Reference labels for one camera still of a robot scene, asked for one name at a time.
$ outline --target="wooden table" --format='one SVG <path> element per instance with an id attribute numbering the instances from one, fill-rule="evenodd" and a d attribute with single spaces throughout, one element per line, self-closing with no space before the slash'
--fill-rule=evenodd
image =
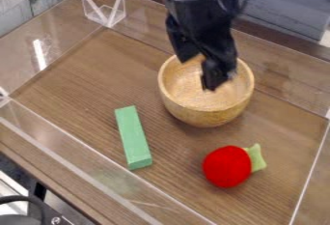
<path id="1" fill-rule="evenodd" d="M 171 55 L 166 9 L 147 0 L 127 0 L 127 5 L 128 17 L 114 30 L 87 21 L 80 0 L 67 0 L 1 39 L 11 70 L 32 67 L 16 78 L 28 79 L 37 71 L 28 36 L 48 36 L 56 46 L 49 58 L 61 56 L 11 94 L 16 101 L 0 110 L 7 119 L 0 124 L 1 152 L 100 224 L 146 224 L 132 206 L 163 224 L 183 224 L 172 218 L 178 213 L 187 215 L 186 224 L 206 224 L 162 192 L 216 224 L 287 224 L 329 125 L 329 63 L 235 31 L 239 56 L 256 77 L 252 101 L 223 127 L 190 127 L 168 115 L 158 91 L 158 70 Z M 16 79 L 0 73 L 0 83 L 15 87 Z M 155 161 L 134 172 L 135 185 L 126 183 L 132 176 L 122 169 L 126 157 L 114 116 L 128 105 L 136 105 Z M 13 132 L 17 126 L 25 133 Z M 255 142 L 268 169 L 236 188 L 212 186 L 202 175 L 207 153 Z M 162 191 L 159 196 L 144 191 L 140 179 L 151 193 L 154 187 Z M 317 205 L 314 196 L 309 208 Z"/>

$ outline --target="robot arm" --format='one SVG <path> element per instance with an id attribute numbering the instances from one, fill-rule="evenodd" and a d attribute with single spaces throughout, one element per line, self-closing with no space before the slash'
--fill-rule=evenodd
<path id="1" fill-rule="evenodd" d="M 246 3 L 239 0 L 166 0 L 167 33 L 182 63 L 199 53 L 202 85 L 214 91 L 236 71 L 238 52 L 231 35 L 232 20 Z"/>

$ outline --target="wooden bowl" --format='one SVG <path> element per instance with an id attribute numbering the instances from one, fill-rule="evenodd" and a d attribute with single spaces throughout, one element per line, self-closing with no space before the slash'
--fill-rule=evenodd
<path id="1" fill-rule="evenodd" d="M 160 93 L 171 115 L 195 127 L 219 127 L 243 111 L 254 91 L 254 75 L 238 59 L 238 75 L 215 92 L 202 89 L 202 61 L 182 64 L 172 56 L 159 72 Z"/>

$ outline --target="green rectangular block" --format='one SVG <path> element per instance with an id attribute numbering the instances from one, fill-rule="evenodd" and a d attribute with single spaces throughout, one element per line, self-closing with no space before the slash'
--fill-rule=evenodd
<path id="1" fill-rule="evenodd" d="M 115 110 L 128 169 L 134 170 L 152 164 L 148 142 L 135 106 Z"/>

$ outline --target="bowl rim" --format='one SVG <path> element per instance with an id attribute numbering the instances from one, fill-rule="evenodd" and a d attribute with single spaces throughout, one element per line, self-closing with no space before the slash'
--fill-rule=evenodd
<path id="1" fill-rule="evenodd" d="M 196 60 L 203 60 L 204 57 L 199 54 L 196 57 L 194 57 L 194 59 Z M 164 94 L 164 96 L 170 99 L 171 102 L 174 102 L 176 105 L 179 105 L 180 107 L 183 108 L 188 108 L 188 109 L 192 109 L 195 111 L 199 111 L 199 112 L 220 112 L 220 111 L 226 111 L 234 107 L 236 107 L 239 104 L 244 103 L 247 99 L 250 99 L 251 95 L 252 95 L 252 91 L 254 91 L 254 86 L 255 86 L 255 82 L 254 82 L 254 74 L 252 74 L 252 71 L 251 71 L 251 68 L 248 67 L 248 65 L 240 60 L 240 58 L 238 58 L 238 61 L 239 63 L 242 64 L 243 68 L 246 69 L 247 71 L 247 76 L 248 76 L 248 80 L 250 80 L 250 84 L 248 85 L 248 89 L 247 89 L 247 92 L 246 94 L 243 95 L 243 97 L 231 105 L 227 105 L 226 107 L 223 108 L 206 108 L 206 109 L 199 109 L 198 107 L 194 107 L 194 106 L 187 106 L 182 103 L 179 103 L 172 95 L 168 93 L 167 89 L 166 89 L 166 85 L 164 85 L 164 79 L 163 79 L 163 76 L 164 76 L 164 71 L 166 71 L 166 68 L 168 66 L 168 64 L 178 60 L 178 57 L 176 55 L 172 55 L 163 63 L 162 65 L 162 68 L 160 68 L 160 71 L 159 71 L 159 76 L 158 76 L 158 79 L 159 79 L 159 87 L 160 87 L 160 91 L 162 93 Z"/>

